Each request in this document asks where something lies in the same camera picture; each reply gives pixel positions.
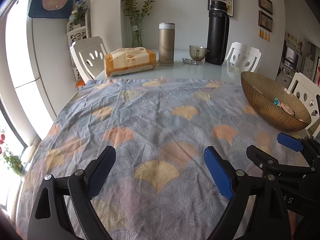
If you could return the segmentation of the far white chair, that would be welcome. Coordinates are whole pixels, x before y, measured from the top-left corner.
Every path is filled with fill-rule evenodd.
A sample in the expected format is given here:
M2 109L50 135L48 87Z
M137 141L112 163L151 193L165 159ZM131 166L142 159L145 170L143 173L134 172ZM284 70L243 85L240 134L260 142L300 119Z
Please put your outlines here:
M233 42L225 58L230 73L255 72L258 68L261 52L257 48Z

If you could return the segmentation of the amber ribbed glass bowl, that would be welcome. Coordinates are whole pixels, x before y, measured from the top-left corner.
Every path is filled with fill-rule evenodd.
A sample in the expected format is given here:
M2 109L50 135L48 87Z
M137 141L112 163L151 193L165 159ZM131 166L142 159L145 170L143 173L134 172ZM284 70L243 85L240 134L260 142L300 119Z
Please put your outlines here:
M303 103L272 79L254 72L242 72L241 85L252 108L273 127L296 132L310 125L311 116ZM284 112L280 107L281 102L287 104L295 116Z

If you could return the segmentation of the white carved shelf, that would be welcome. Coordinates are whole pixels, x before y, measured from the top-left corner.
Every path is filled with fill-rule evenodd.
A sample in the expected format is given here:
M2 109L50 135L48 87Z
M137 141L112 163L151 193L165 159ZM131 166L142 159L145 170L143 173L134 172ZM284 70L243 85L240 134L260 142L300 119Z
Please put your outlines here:
M76 58L76 62L74 61L71 51L72 44L76 41L90 38L91 36L91 20L89 10L87 10L85 13L85 19L79 24L73 24L71 21L67 23L67 40L69 53L71 56L72 68L74 70L76 81L82 80L86 82L92 79L92 77L89 75L86 68L82 67L78 58Z

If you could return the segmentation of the upper small framed picture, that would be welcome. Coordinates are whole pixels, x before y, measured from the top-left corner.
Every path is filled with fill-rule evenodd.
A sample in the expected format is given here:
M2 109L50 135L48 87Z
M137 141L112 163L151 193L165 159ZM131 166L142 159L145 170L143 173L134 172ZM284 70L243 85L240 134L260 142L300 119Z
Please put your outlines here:
M269 14L273 14L273 4L270 0L258 0L259 7Z

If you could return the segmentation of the left white chair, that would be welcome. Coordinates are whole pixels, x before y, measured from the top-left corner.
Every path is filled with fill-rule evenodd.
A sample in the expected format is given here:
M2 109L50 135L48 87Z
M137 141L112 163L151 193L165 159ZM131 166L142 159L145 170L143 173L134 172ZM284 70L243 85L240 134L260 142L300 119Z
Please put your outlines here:
M94 80L104 71L107 52L99 36L74 41L70 46L70 52L84 83Z

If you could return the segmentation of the pink oval case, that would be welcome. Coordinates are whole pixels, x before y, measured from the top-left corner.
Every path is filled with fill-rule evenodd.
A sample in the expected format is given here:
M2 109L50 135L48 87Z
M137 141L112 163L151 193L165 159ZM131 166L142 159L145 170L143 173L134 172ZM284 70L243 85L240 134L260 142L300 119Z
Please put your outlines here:
M285 103L281 102L280 103L280 107L281 109L286 112L287 114L291 115L291 116L295 116L294 111Z

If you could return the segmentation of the white chair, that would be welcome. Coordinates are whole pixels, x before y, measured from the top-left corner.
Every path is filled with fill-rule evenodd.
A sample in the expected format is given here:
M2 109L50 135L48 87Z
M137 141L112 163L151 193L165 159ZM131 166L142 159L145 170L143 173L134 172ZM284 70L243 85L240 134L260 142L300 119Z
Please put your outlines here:
M70 52L84 83L94 80L104 71L107 52L99 36L74 41L70 46Z
M258 68L261 52L257 48L233 42L225 58L230 73L255 72Z
M319 134L319 87L302 73L295 73L288 90L306 107L311 123L306 128L308 133L317 137Z

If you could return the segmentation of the patterned blue tablecloth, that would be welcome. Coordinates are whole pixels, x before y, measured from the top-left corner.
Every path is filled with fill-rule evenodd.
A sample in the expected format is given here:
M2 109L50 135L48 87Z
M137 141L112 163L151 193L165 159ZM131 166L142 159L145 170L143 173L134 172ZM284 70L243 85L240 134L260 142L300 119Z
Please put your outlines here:
M261 172L246 156L257 146L282 164L306 165L277 142L279 131L236 83L212 80L92 81L61 110L41 142L22 189L18 234L44 176L71 175L111 145L117 159L92 205L114 239L206 239L228 201L203 161L213 146L234 168Z

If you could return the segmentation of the vase with dried flowers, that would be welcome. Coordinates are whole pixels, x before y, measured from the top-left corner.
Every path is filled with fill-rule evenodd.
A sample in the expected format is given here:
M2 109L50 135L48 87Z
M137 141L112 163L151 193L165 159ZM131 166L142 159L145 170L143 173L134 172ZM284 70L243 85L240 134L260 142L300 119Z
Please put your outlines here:
M138 0L121 0L124 16L128 17L131 24L132 48L142 47L142 26L145 16L150 14L155 0L144 0L141 9L138 9Z

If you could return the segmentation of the small framed picture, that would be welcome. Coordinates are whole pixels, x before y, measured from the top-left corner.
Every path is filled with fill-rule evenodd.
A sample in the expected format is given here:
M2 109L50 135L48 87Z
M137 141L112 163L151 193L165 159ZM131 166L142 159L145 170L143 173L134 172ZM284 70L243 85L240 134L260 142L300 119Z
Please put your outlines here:
M259 7L269 14L273 14L273 4L270 0L258 0Z
M273 19L268 16L266 13L259 11L259 20L258 25L267 31L272 32L273 29Z

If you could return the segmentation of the orange tissue pack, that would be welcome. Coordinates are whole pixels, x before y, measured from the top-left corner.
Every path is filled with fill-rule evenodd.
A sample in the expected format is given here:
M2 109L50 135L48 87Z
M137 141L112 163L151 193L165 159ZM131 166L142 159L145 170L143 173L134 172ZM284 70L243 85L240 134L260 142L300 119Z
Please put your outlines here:
M105 55L105 75L131 74L156 67L156 53L143 47L120 48Z

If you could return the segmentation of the lower small framed picture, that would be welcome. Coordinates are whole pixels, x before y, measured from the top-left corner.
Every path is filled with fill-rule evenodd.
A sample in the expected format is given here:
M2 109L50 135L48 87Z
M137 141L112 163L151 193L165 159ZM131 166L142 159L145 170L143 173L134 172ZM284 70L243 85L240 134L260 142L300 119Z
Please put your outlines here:
M258 25L267 31L272 32L273 29L273 19L268 16L266 13L259 11L259 20Z

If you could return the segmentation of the glass cup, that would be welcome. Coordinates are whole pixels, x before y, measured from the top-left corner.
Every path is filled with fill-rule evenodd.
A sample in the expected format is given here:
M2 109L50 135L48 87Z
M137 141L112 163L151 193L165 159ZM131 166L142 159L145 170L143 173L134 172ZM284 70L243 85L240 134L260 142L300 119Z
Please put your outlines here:
M189 55L192 60L195 60L195 61L204 60L207 52L208 52L208 49L206 47L195 46L195 45L189 46Z

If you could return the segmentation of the blue wall cloth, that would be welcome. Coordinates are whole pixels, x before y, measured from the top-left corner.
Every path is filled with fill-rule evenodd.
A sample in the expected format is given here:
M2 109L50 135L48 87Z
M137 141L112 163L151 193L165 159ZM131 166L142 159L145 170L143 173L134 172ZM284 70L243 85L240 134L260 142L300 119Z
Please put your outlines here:
M30 18L69 18L73 10L73 0L31 0Z

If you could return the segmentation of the small glass ashtray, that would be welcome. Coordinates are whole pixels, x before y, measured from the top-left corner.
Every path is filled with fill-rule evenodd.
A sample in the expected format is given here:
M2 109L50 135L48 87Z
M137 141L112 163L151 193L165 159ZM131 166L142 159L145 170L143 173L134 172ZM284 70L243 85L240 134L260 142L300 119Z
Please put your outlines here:
M193 59L182 58L182 62L190 65L196 65L196 66L199 65L199 63Z

